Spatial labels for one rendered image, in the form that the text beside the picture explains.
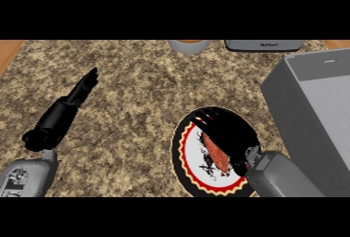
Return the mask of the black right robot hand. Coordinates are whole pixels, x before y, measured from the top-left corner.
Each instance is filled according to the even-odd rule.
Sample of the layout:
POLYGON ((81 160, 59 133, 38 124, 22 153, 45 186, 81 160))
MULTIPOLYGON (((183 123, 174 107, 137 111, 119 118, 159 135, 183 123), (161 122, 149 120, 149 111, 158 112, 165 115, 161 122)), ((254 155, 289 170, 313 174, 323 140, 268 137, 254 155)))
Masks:
POLYGON ((192 123, 230 157, 233 171, 243 177, 248 172, 246 151, 251 147, 260 146, 254 128, 240 116, 217 106, 198 110, 192 123))

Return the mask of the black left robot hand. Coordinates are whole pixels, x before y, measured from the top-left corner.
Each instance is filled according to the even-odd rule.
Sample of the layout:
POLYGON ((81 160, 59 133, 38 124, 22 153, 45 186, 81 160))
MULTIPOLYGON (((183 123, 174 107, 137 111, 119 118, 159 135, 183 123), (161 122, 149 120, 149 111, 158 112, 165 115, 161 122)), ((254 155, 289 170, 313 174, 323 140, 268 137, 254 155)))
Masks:
POLYGON ((29 151, 40 152, 57 146, 82 102, 99 83, 97 77, 97 69, 91 69, 79 79, 71 93, 62 96, 48 107, 34 129, 23 134, 22 141, 29 151))

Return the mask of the sweet potato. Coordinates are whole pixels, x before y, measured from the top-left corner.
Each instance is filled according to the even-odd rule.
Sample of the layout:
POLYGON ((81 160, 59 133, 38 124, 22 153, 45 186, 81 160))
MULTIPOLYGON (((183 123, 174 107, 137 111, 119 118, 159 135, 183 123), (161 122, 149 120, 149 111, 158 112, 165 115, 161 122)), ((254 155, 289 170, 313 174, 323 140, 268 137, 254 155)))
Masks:
POLYGON ((218 146, 211 141, 211 138, 206 133, 202 133, 202 141, 203 141, 203 145, 206 147, 214 165, 217 166, 217 168, 221 170, 223 173, 227 173, 230 169, 229 156, 226 155, 226 153, 221 151, 218 146))

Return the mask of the black red white patterned plate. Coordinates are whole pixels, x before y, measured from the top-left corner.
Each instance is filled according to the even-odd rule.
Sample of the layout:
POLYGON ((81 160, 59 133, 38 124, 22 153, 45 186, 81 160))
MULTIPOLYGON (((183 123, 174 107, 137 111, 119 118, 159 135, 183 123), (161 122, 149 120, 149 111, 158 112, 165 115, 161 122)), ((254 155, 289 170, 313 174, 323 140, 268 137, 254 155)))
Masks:
POLYGON ((171 144, 174 174, 193 197, 251 197, 254 190, 246 177, 236 175, 230 162, 227 173, 217 168, 202 141, 205 132, 192 123, 195 112, 209 107, 199 107, 192 111, 174 130, 171 144))

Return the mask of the grey box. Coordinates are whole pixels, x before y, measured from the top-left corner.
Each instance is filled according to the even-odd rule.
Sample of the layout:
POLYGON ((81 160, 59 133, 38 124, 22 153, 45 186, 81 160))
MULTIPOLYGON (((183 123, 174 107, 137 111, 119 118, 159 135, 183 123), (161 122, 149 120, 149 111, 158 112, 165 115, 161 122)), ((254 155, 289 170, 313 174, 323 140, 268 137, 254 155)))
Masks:
POLYGON ((283 56, 261 92, 294 164, 323 195, 350 197, 350 48, 283 56))

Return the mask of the grey flat appliance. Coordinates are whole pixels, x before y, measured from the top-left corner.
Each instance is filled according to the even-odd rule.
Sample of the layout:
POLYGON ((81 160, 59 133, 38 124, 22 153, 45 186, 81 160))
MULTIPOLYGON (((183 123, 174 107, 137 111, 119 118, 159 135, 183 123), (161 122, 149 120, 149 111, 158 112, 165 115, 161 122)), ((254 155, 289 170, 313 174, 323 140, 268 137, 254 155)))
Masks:
POLYGON ((226 40, 226 47, 236 52, 298 51, 304 40, 226 40))

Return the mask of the grey cup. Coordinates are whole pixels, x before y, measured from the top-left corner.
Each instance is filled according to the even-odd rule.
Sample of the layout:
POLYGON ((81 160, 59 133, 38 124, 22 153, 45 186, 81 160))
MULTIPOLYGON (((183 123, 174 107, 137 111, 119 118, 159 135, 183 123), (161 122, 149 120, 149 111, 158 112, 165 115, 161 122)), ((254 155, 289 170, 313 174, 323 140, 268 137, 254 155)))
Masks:
POLYGON ((193 43, 181 42, 178 40, 169 40, 168 44, 178 53, 184 55, 193 55, 201 53, 206 49, 209 40, 201 40, 199 42, 193 43))

